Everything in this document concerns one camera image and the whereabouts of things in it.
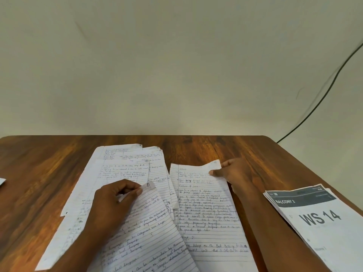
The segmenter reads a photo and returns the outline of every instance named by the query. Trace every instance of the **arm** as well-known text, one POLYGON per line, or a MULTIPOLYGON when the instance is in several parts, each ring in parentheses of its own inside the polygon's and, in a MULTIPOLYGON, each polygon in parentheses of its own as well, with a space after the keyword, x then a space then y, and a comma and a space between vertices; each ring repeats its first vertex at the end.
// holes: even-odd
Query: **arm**
POLYGON ((247 160, 225 161, 222 169, 212 170, 210 174, 224 177, 232 184, 270 272, 330 271, 287 223, 281 223, 279 213, 252 183, 247 160))
POLYGON ((97 252, 119 229, 132 203, 142 193, 140 185, 123 179, 96 191, 84 230, 49 272, 85 272, 97 252), (130 192, 121 202, 116 196, 130 192))

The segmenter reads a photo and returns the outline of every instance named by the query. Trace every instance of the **hand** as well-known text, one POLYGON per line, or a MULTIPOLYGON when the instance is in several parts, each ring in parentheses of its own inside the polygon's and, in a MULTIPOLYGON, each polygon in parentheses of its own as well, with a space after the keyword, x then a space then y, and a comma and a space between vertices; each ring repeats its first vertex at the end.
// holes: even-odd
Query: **hand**
POLYGON ((99 237, 101 242, 111 238, 129 213, 132 203, 142 193, 139 187, 140 184, 123 179, 98 189, 94 194, 84 231, 99 237), (127 192, 129 194, 119 202, 116 196, 127 192))
POLYGON ((209 171, 215 177, 224 177, 232 188, 244 188, 252 184, 252 172, 248 161, 245 158, 233 158, 221 164, 222 169, 209 171))

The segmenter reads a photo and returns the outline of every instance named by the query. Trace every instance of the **dark gray header banner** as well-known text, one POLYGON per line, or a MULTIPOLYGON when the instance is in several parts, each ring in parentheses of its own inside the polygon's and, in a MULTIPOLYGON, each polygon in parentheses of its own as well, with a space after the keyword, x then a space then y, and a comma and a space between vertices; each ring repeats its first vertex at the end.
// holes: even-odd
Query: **dark gray header banner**
POLYGON ((279 207, 299 207, 336 199, 322 185, 293 191, 266 191, 279 207))

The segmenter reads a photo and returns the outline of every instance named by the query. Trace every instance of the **wood grain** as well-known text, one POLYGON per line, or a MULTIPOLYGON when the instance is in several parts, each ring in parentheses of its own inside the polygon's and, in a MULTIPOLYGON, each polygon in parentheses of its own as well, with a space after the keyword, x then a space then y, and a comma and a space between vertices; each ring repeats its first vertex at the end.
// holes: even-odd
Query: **wood grain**
MULTIPOLYGON (((363 212, 265 136, 11 136, 0 139, 0 271, 34 271, 62 218, 75 183, 98 146, 159 146, 170 163, 203 165, 244 155, 260 176, 259 190, 322 183, 363 212)), ((232 192, 259 271, 267 271, 243 206, 232 192)))

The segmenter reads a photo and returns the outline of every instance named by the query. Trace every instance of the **wire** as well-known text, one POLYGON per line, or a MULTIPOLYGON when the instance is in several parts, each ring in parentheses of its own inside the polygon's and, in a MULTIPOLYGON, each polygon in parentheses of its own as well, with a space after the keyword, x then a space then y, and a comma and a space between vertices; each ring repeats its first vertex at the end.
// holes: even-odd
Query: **wire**
POLYGON ((316 108, 320 105, 320 103, 324 100, 325 96, 329 93, 331 87, 334 85, 335 80, 337 79, 339 73, 341 72, 342 68, 345 66, 345 64, 349 61, 349 59, 352 58, 352 56, 363 46, 363 43, 355 50, 352 52, 351 55, 349 55, 349 57, 347 58, 347 60, 345 60, 345 62, 342 64, 342 66, 339 68, 338 72, 336 73, 333 82, 331 82, 329 89, 326 91, 326 93, 324 94, 324 96, 320 99, 319 103, 314 107, 314 109, 306 116, 306 118, 304 118, 303 121, 301 121, 295 128, 293 128, 287 135, 285 135, 283 138, 281 138, 279 141, 277 141, 277 143, 281 142, 282 140, 284 140, 286 137, 288 137, 293 131, 295 131, 297 128, 299 128, 301 126, 302 123, 304 123, 306 121, 306 119, 309 118, 309 116, 316 110, 316 108))

